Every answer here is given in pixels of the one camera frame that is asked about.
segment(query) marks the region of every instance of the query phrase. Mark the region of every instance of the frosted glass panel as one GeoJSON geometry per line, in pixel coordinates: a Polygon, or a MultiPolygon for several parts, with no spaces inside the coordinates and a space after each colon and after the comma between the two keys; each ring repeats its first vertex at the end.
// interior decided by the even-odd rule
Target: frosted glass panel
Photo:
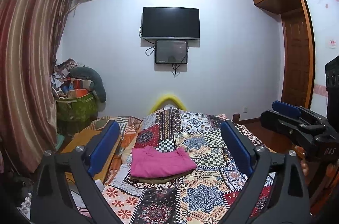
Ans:
{"type": "Polygon", "coordinates": [[[325,64],[339,55],[339,0],[306,0],[315,43],[315,79],[311,110],[326,116],[325,64]]]}

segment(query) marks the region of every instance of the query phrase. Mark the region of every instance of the bed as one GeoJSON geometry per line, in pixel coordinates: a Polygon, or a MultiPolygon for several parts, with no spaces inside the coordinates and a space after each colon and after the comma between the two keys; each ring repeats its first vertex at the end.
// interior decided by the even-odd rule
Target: bed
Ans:
{"type": "MultiPolygon", "coordinates": [[[[225,115],[164,108],[143,120],[103,117],[92,122],[88,129],[100,131],[110,119],[119,124],[120,141],[101,171],[102,194],[123,223],[216,223],[227,213],[247,176],[238,170],[220,136],[220,125],[227,119],[225,115]],[[160,152],[182,147],[195,161],[197,169],[165,184],[132,181],[129,177],[131,149],[148,145],[160,152]]],[[[236,124],[236,127],[254,145],[263,145],[245,126],[236,124]]],[[[274,173],[269,173],[252,217],[264,207],[273,179],[274,173]]],[[[78,209],[90,217],[86,208],[78,209]]]]}

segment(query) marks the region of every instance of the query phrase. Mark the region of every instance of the stack of folded clothes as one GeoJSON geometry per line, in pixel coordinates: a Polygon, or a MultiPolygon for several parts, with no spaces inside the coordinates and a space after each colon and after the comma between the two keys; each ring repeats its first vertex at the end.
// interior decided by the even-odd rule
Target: stack of folded clothes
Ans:
{"type": "Polygon", "coordinates": [[[162,184],[188,175],[196,167],[196,163],[182,147],[171,152],[159,152],[151,146],[133,148],[130,179],[162,184]]]}

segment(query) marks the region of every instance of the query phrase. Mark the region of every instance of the black television screen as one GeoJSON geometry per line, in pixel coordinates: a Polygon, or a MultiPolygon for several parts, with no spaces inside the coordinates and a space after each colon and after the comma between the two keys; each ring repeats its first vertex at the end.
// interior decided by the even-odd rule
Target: black television screen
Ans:
{"type": "Polygon", "coordinates": [[[199,9],[144,7],[142,38],[199,40],[199,9]]]}
{"type": "Polygon", "coordinates": [[[155,63],[187,63],[187,41],[156,41],[155,63]]]}

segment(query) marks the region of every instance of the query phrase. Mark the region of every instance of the brown door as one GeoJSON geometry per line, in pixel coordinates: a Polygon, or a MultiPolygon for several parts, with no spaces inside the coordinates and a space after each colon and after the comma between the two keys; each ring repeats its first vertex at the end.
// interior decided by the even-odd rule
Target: brown door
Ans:
{"type": "Polygon", "coordinates": [[[285,73],[281,100],[305,106],[310,72],[310,49],[302,9],[282,14],[285,40],[285,73]]]}

